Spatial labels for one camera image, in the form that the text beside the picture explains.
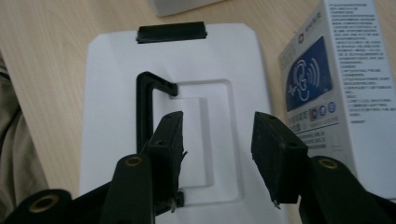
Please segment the white plastic tray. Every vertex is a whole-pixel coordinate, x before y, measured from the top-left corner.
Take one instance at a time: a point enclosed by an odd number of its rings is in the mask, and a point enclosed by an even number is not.
[[[137,44],[136,31],[97,36],[89,46],[80,194],[109,180],[135,150],[135,80],[150,71],[178,85],[154,91],[154,128],[184,112],[180,188],[186,206],[157,223],[286,223],[250,153],[254,112],[271,113],[261,48],[245,24],[207,25],[206,39]]]

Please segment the wooden table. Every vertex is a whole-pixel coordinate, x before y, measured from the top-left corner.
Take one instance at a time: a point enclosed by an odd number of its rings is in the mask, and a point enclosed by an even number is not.
[[[276,116],[284,117],[277,57],[319,0],[226,0],[159,18],[145,0],[0,1],[0,49],[51,188],[78,195],[84,75],[89,43],[142,25],[244,22],[260,38]],[[396,1],[377,0],[392,71]]]

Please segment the black rectangular bar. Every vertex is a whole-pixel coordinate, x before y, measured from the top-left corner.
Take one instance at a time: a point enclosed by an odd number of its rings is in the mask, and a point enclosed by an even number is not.
[[[202,21],[154,26],[141,26],[136,41],[139,44],[205,39],[207,32]]]

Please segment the product box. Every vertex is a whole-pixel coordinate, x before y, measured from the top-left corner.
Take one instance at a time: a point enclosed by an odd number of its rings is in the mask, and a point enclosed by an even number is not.
[[[288,126],[396,198],[396,93],[375,2],[324,0],[280,55]]]

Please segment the black bracket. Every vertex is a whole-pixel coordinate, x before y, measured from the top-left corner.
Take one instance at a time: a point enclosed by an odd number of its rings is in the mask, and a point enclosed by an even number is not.
[[[205,39],[207,32],[202,21],[141,26],[136,41],[150,44],[169,41]]]
[[[166,81],[150,72],[144,72],[136,78],[136,152],[153,134],[152,91],[156,89],[177,96],[177,84]]]

